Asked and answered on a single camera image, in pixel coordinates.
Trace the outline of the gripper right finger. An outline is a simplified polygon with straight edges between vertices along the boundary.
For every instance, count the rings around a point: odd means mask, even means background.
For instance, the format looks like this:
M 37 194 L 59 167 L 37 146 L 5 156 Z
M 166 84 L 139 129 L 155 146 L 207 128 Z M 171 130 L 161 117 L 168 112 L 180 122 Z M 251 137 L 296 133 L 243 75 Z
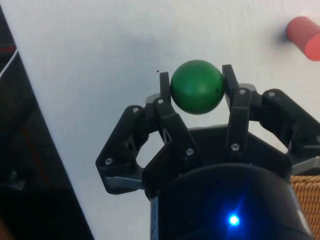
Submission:
M 229 161 L 249 161 L 249 122 L 259 122 L 301 163 L 320 155 L 320 123 L 279 89 L 259 94 L 251 84 L 240 85 L 233 67 L 222 66 L 229 120 L 226 149 Z

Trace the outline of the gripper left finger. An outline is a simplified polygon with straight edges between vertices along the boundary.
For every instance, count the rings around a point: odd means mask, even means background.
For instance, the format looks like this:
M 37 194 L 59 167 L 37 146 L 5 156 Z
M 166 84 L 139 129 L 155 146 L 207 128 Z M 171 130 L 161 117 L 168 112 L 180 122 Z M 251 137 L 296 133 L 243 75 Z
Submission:
M 144 190 L 156 194 L 174 179 L 200 166 L 200 150 L 180 115 L 171 104 L 168 72 L 159 74 L 160 92 L 149 96 L 145 106 L 128 106 L 96 159 L 105 190 L 124 194 Z M 137 163 L 138 154 L 151 133 L 164 143 L 147 164 Z

